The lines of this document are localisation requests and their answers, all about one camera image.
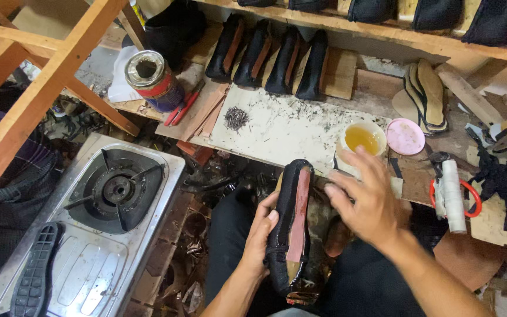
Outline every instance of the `metal can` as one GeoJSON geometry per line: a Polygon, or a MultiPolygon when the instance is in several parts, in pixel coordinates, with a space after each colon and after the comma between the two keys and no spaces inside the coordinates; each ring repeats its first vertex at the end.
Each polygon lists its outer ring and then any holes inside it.
{"type": "Polygon", "coordinates": [[[124,76],[127,83],[159,112],[173,111],[185,98],[185,90],[156,51],[134,54],[124,67],[124,76]]]}

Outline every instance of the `burner grate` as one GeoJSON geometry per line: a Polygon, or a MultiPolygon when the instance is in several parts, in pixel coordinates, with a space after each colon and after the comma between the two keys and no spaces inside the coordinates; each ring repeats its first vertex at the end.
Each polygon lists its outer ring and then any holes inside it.
{"type": "Polygon", "coordinates": [[[73,219],[97,230],[128,232],[144,218],[162,174],[162,166],[151,158],[121,149],[102,149],[64,209],[73,219]]]}

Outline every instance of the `wooden frame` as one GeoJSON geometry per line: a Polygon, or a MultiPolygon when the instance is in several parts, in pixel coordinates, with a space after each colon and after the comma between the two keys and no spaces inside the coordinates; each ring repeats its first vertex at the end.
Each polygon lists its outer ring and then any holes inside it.
{"type": "Polygon", "coordinates": [[[488,47],[477,44],[462,43],[461,40],[430,33],[415,32],[398,26],[386,24],[367,24],[349,22],[345,15],[337,10],[325,9],[322,12],[303,12],[289,10],[283,5],[270,7],[242,7],[233,0],[197,0],[206,4],[225,7],[232,10],[247,11],[285,23],[322,28],[331,31],[355,33],[361,37],[370,37],[382,41],[390,41],[430,54],[447,56],[447,51],[460,51],[487,57],[507,60],[506,47],[488,47]]]}
{"type": "Polygon", "coordinates": [[[95,0],[63,41],[18,30],[7,16],[20,7],[19,0],[0,0],[0,85],[25,59],[41,72],[0,122],[0,176],[64,87],[120,129],[137,135],[137,126],[74,77],[121,10],[123,26],[142,47],[144,32],[139,32],[142,27],[135,23],[128,0],[95,0]]]}

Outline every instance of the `gas stove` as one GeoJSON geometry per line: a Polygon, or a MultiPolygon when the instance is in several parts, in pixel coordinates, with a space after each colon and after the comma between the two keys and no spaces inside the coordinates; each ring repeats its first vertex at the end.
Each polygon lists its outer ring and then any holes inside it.
{"type": "Polygon", "coordinates": [[[181,157],[92,133],[0,271],[0,313],[40,227],[63,229],[47,316],[116,316],[144,270],[149,246],[184,169],[181,157]]]}

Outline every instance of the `white tape roll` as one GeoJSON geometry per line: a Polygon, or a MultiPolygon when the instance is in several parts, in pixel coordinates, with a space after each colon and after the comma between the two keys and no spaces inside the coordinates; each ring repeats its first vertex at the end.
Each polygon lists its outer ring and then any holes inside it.
{"type": "Polygon", "coordinates": [[[457,234],[466,234],[465,213],[461,196],[461,184],[457,172],[457,163],[447,160],[442,163],[443,169],[443,196],[449,231],[457,234]]]}

